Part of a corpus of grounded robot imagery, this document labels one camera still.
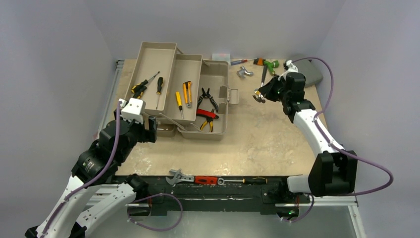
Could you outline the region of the yellow black screwdriver large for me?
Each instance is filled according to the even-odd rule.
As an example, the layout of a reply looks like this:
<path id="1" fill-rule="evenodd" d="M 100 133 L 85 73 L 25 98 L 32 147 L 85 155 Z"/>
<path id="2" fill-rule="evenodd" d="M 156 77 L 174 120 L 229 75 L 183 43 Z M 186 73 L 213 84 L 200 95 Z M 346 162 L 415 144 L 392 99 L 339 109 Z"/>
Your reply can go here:
<path id="1" fill-rule="evenodd" d="M 152 82 L 159 73 L 160 73 L 160 71 L 158 71 L 156 74 L 154 74 L 150 79 L 146 79 L 143 82 L 141 82 L 140 84 L 137 84 L 137 85 L 133 86 L 131 88 L 131 92 L 133 93 L 133 98 L 140 99 L 142 97 L 143 93 L 146 91 L 147 85 L 150 82 Z"/>

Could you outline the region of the yellow black screwdriver slim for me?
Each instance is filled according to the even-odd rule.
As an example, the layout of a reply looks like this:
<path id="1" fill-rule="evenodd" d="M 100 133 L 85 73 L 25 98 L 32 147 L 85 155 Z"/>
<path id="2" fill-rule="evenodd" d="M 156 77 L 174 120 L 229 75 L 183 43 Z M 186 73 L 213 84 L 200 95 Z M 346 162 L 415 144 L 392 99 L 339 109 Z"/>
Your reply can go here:
<path id="1" fill-rule="evenodd" d="M 156 110 L 158 109 L 160 95 L 161 95 L 161 91 L 162 91 L 162 86 L 163 86 L 163 77 L 159 77 L 158 78 L 158 81 L 157 81 L 157 104 L 156 104 Z"/>

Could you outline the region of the beige plastic tool box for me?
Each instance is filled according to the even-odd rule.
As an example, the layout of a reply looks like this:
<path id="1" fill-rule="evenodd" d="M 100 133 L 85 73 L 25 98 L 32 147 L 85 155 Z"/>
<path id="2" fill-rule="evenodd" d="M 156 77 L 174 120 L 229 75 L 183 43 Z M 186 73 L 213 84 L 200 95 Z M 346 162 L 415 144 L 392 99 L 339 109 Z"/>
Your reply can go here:
<path id="1" fill-rule="evenodd" d="M 150 79 L 158 71 L 160 73 L 147 85 L 140 98 L 146 103 L 145 115 L 156 117 L 159 125 L 170 126 L 187 139 L 221 140 L 227 130 L 228 107 L 239 100 L 237 89 L 229 86 L 229 64 L 206 60 L 202 55 L 185 54 L 176 43 L 143 42 L 125 99 L 128 101 L 133 97 L 133 86 Z M 156 110 L 159 77 L 163 77 L 163 86 Z M 192 82 L 190 108 L 186 106 L 183 92 L 183 83 L 187 81 Z M 177 91 L 181 94 L 184 119 L 177 106 Z M 200 131 L 206 118 L 196 116 L 197 109 L 214 110 L 219 116 L 213 120 L 213 132 L 209 132 L 208 125 Z"/>

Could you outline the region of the yellow black utility knife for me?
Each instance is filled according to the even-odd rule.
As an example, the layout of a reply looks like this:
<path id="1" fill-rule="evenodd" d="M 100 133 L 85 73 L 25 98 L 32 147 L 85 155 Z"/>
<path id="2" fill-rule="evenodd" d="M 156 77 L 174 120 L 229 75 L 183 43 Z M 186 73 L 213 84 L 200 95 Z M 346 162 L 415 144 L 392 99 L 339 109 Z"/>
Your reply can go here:
<path id="1" fill-rule="evenodd" d="M 183 83 L 183 92 L 184 92 L 184 99 L 186 106 L 190 108 L 192 106 L 192 92 L 191 92 L 191 81 L 187 81 Z"/>

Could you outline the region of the red black folding tool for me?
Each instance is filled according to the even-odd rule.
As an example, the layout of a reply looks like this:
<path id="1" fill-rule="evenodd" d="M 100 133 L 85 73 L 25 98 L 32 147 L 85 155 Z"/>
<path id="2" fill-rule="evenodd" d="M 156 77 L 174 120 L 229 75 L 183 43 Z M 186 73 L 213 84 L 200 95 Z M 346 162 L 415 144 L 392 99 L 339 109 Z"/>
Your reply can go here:
<path id="1" fill-rule="evenodd" d="M 197 109 L 196 116 L 204 117 L 204 118 L 211 118 L 211 119 L 219 119 L 219 116 L 212 111 L 206 111 L 203 109 Z"/>

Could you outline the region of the yellow black pliers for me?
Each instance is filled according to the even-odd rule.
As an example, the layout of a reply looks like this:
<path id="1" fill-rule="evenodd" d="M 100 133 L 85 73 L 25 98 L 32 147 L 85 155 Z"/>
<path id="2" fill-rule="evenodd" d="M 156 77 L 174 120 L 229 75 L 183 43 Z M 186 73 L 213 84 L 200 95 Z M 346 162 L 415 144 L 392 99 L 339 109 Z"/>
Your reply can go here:
<path id="1" fill-rule="evenodd" d="M 213 118 L 206 118 L 200 126 L 200 131 L 204 131 L 207 125 L 209 126 L 209 132 L 213 132 Z"/>

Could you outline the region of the small black handled hammer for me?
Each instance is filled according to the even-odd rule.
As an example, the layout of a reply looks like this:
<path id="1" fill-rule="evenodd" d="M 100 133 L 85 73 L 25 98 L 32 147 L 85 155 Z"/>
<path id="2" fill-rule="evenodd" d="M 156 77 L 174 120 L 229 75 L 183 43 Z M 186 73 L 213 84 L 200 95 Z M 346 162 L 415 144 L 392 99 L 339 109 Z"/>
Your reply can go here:
<path id="1" fill-rule="evenodd" d="M 265 78 L 266 78 L 266 74 L 267 74 L 267 69 L 268 69 L 267 65 L 264 65 L 263 66 L 263 71 L 262 71 L 261 85 L 258 89 L 256 89 L 254 91 L 254 95 L 253 95 L 253 99 L 255 101 L 257 101 L 258 103 L 263 103 L 263 104 L 265 104 L 265 99 L 263 98 L 263 96 L 260 92 L 260 88 L 264 86 Z"/>

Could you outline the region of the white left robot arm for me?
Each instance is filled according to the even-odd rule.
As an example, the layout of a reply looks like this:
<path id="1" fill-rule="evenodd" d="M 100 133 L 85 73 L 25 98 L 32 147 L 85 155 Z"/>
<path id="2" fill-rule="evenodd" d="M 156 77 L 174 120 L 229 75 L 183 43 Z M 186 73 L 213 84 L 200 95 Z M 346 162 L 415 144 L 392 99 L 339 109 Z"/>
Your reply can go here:
<path id="1" fill-rule="evenodd" d="M 154 143 L 157 139 L 156 118 L 148 118 L 149 128 L 136 120 L 115 117 L 100 131 L 88 150 L 78 158 L 71 170 L 67 187 L 49 216 L 38 226 L 25 232 L 26 238 L 85 238 L 91 228 L 86 220 L 80 222 L 86 203 L 100 185 L 115 175 L 134 146 Z"/>

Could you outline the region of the grey sharpening stone block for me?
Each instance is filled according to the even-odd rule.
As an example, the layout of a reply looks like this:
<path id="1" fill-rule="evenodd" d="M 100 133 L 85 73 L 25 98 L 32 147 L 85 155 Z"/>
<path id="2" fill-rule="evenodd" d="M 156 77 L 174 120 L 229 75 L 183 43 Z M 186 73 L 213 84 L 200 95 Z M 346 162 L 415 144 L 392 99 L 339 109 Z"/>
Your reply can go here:
<path id="1" fill-rule="evenodd" d="M 298 72 L 305 76 L 305 88 L 311 87 L 323 80 L 323 76 L 315 65 L 313 59 L 309 59 L 307 56 L 298 54 L 291 56 L 287 60 L 291 60 L 297 67 Z"/>

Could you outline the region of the green orange spray nozzle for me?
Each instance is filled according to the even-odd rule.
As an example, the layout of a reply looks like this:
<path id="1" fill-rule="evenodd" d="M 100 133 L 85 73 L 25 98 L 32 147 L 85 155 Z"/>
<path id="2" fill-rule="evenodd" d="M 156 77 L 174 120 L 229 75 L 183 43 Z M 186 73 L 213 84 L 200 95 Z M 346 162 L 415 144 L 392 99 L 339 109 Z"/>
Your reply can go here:
<path id="1" fill-rule="evenodd" d="M 271 75 L 275 75 L 275 68 L 279 67 L 279 61 L 274 60 L 274 61 L 268 61 L 266 59 L 263 58 L 257 58 L 254 59 L 253 64 L 255 65 L 260 65 L 260 66 L 267 66 L 268 71 L 270 72 Z"/>

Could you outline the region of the clear plastic screw box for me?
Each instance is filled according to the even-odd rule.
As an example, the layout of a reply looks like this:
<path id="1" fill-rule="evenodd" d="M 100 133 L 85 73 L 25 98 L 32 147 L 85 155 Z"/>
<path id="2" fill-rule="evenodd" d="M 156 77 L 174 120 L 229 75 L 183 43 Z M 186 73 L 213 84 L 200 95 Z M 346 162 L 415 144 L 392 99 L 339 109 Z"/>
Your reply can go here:
<path id="1" fill-rule="evenodd" d="M 228 53 L 213 53 L 211 56 L 212 60 L 217 60 L 217 61 L 226 61 L 226 62 L 230 62 L 231 61 L 231 56 Z"/>

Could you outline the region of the black orange screwdriver on base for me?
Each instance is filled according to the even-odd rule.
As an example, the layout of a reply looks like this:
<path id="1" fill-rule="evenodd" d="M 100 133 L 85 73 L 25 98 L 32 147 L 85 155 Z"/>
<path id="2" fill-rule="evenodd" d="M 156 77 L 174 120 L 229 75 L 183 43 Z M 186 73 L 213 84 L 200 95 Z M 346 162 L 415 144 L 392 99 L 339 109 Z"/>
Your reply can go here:
<path id="1" fill-rule="evenodd" d="M 256 185 L 256 184 L 267 184 L 267 179 L 265 179 L 265 178 L 243 178 L 241 180 L 238 180 L 238 179 L 236 179 L 236 180 L 226 180 L 226 179 L 224 179 L 223 183 L 226 183 L 226 182 L 239 182 L 239 183 L 243 183 L 243 184 L 254 184 L 254 185 Z"/>

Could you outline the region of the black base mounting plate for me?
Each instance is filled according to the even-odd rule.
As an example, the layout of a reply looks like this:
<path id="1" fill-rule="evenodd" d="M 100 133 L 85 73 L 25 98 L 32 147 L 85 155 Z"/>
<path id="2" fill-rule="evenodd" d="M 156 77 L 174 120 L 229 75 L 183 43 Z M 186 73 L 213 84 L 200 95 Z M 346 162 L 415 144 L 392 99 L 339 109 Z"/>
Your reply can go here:
<path id="1" fill-rule="evenodd" d="M 226 180 L 241 180 L 255 177 L 224 177 Z M 168 211 L 202 211 L 202 212 L 258 212 L 262 215 L 279 215 L 294 218 L 299 215 L 300 199 L 305 195 L 291 193 L 287 190 L 286 177 L 265 177 L 267 184 L 243 184 L 226 182 L 224 185 L 203 185 L 192 182 L 181 182 L 170 185 L 162 176 L 143 176 L 147 184 L 140 189 L 131 206 L 147 208 L 151 215 L 166 215 Z M 231 195 L 239 198 L 251 198 L 251 201 L 186 201 L 181 202 L 174 192 L 187 198 L 198 198 L 200 195 Z"/>

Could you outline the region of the red handled adjustable wrench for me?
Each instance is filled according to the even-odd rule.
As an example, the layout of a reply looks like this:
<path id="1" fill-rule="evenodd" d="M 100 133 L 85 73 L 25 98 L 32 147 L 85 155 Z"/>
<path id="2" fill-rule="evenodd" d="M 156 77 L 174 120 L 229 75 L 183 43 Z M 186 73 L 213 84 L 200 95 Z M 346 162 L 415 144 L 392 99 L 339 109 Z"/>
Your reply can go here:
<path id="1" fill-rule="evenodd" d="M 166 177 L 166 181 L 170 185 L 175 185 L 181 182 L 192 182 L 203 185 L 224 185 L 224 180 L 212 176 L 189 176 L 182 173 L 181 169 L 170 170 L 172 177 Z"/>

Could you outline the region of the aluminium frame rail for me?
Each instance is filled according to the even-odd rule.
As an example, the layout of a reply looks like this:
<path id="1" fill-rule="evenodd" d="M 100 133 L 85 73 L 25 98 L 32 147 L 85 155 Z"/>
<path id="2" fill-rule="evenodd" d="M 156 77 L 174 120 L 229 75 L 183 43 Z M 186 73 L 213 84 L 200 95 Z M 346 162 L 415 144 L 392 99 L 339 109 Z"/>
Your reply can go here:
<path id="1" fill-rule="evenodd" d="M 117 196 L 122 197 L 125 195 L 126 198 L 134 197 L 133 188 L 128 185 L 121 185 L 121 184 L 105 184 L 105 185 L 98 185 L 93 186 L 92 188 L 86 190 L 80 190 L 75 194 L 71 195 L 67 200 L 68 202 L 74 202 L 75 200 L 81 199 L 85 201 L 87 205 L 93 205 L 94 203 L 100 202 L 105 199 L 107 196 L 111 195 L 112 193 L 116 192 Z M 217 202 L 225 202 L 225 201 L 251 201 L 251 198 L 239 198 L 234 197 L 231 195 L 222 195 L 222 196 L 214 196 L 211 197 L 210 195 L 200 195 L 198 198 L 187 198 L 182 197 L 181 195 L 176 195 L 174 192 L 170 192 L 172 196 L 175 196 L 179 201 L 186 202 L 186 201 L 198 201 L 198 202 L 208 202 L 208 201 L 217 201 Z M 304 203 L 304 198 L 309 199 L 308 203 Z M 311 197 L 309 195 L 305 195 L 304 198 L 300 199 L 301 206 L 309 206 L 311 203 L 314 203 L 315 206 L 357 206 L 357 199 L 355 197 L 333 197 L 333 196 L 325 196 L 325 197 Z"/>

